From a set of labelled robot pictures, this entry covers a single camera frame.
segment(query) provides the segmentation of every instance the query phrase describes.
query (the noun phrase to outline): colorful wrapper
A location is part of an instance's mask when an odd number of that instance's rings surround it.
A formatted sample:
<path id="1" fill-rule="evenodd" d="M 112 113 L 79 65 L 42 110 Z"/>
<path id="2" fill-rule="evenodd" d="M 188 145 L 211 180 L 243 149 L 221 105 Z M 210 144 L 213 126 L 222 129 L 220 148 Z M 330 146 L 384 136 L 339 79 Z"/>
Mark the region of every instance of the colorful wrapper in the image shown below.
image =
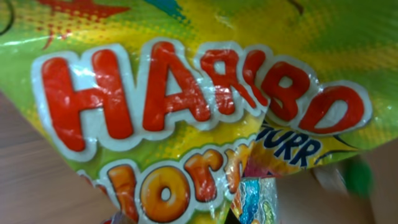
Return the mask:
<path id="1" fill-rule="evenodd" d="M 242 224 L 279 224 L 275 179 L 243 179 L 231 209 Z"/>
<path id="2" fill-rule="evenodd" d="M 262 176 L 396 137 L 395 9 L 1 0 L 0 89 L 135 222 L 222 223 L 255 142 Z"/>

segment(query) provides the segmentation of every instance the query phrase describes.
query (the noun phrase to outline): table surface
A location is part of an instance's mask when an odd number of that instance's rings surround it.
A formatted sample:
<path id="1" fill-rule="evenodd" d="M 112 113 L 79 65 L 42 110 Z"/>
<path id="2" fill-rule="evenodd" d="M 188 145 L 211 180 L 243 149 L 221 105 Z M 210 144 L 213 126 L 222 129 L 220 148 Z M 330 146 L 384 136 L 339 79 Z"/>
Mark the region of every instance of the table surface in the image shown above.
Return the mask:
<path id="1" fill-rule="evenodd" d="M 97 224 L 116 212 L 2 95 L 0 124 L 2 224 Z M 367 202 L 330 195 L 308 173 L 278 180 L 278 191 L 283 223 L 374 223 Z"/>

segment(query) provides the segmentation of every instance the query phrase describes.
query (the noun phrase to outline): orange lettering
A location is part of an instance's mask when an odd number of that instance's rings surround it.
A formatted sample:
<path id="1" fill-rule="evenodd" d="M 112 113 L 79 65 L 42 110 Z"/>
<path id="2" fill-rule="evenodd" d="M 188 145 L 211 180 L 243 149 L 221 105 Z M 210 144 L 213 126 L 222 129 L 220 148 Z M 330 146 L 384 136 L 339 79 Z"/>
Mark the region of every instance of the orange lettering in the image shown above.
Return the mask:
<path id="1" fill-rule="evenodd" d="M 199 202 L 209 202 L 216 198 L 217 188 L 209 171 L 217 171 L 223 165 L 223 155 L 216 150 L 207 150 L 203 155 L 195 154 L 185 163 L 195 186 L 195 196 Z"/>

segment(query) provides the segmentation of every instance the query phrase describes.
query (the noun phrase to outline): wooden table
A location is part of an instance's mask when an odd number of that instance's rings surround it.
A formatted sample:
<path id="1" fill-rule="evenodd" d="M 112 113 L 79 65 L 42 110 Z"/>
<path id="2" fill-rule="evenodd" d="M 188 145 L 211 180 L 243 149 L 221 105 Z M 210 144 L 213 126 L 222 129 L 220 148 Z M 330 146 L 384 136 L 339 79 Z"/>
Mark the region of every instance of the wooden table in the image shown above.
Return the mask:
<path id="1" fill-rule="evenodd" d="M 100 224 L 116 209 L 0 96 L 0 223 Z"/>

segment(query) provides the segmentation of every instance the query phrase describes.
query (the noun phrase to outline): haribo logo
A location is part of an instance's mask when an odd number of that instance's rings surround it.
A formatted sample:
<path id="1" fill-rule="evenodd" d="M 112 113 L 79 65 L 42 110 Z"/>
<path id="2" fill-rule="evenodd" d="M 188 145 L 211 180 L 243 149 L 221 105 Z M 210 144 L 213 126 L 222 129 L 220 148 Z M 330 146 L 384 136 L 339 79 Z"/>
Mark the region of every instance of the haribo logo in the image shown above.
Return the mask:
<path id="1" fill-rule="evenodd" d="M 129 53 L 113 44 L 87 50 L 81 59 L 74 52 L 41 56 L 32 83 L 44 128 L 65 157 L 79 162 L 95 156 L 98 142 L 128 151 L 143 139 L 165 139 L 179 121 L 210 130 L 246 112 L 267 113 L 279 125 L 324 136 L 364 126 L 372 115 L 362 86 L 346 80 L 319 85 L 307 64 L 273 56 L 264 45 L 204 43 L 193 65 L 182 43 L 156 38 L 141 50 L 137 80 Z"/>

